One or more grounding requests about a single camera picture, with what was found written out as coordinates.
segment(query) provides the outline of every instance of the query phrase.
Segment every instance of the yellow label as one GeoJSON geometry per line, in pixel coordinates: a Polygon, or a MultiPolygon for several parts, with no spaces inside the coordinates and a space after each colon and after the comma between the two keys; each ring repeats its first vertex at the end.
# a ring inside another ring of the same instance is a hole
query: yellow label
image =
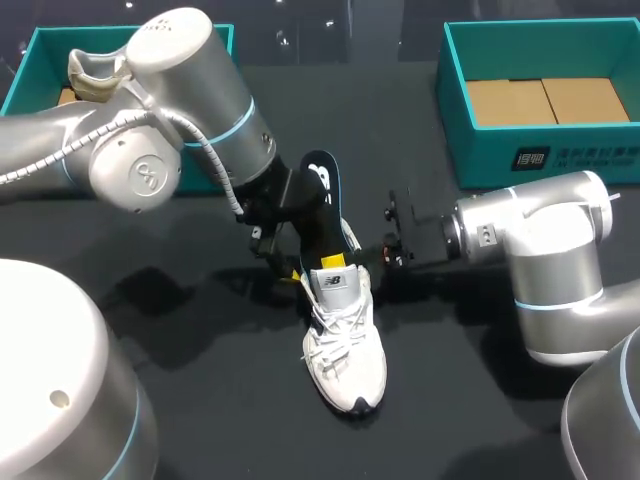
{"type": "Polygon", "coordinates": [[[322,258],[322,268],[336,268],[346,266],[347,264],[344,261],[344,255],[342,253],[322,258]]]}

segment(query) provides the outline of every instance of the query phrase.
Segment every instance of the new balance logo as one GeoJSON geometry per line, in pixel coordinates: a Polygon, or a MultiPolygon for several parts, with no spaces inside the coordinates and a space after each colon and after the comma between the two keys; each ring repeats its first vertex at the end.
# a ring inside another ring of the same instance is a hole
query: new balance logo
{"type": "Polygon", "coordinates": [[[337,275],[335,277],[327,277],[324,279],[324,286],[329,287],[331,285],[339,285],[341,280],[342,277],[340,275],[337,275]]]}
{"type": "Polygon", "coordinates": [[[311,163],[307,167],[309,170],[313,170],[322,180],[322,185],[324,185],[324,189],[327,191],[326,202],[331,204],[331,181],[329,180],[329,170],[326,167],[318,167],[317,165],[311,163]]]}

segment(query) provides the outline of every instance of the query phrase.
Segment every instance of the white sneaker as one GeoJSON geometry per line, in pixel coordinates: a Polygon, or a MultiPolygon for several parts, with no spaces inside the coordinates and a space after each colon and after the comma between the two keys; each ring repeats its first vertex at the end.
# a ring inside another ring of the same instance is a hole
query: white sneaker
{"type": "Polygon", "coordinates": [[[320,393],[342,412],[375,409],[387,383],[387,362],[373,323],[369,272],[362,266],[312,270],[301,283],[312,307],[302,357],[320,393]]]}

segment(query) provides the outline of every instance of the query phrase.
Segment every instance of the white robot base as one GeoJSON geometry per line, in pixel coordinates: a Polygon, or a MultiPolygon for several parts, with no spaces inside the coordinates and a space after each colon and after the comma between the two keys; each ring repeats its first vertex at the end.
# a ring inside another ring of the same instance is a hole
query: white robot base
{"type": "Polygon", "coordinates": [[[153,478],[151,404],[96,305],[46,267],[0,272],[0,478],[153,478]]]}

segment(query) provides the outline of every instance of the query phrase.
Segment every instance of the cardboard box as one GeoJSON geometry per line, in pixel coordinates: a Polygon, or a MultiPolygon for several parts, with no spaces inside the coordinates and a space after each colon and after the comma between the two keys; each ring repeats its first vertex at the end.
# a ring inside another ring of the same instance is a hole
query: cardboard box
{"type": "Polygon", "coordinates": [[[638,85],[635,18],[445,24],[436,94],[460,187],[640,183],[638,85]]]}
{"type": "MultiPolygon", "coordinates": [[[[67,63],[74,48],[91,53],[109,53],[127,43],[138,26],[55,27],[35,29],[20,68],[0,110],[0,115],[34,113],[73,101],[69,87],[67,63]]],[[[233,25],[215,25],[229,55],[234,55],[233,25]]],[[[185,147],[182,152],[182,175],[178,194],[221,192],[200,171],[185,147]]]]}

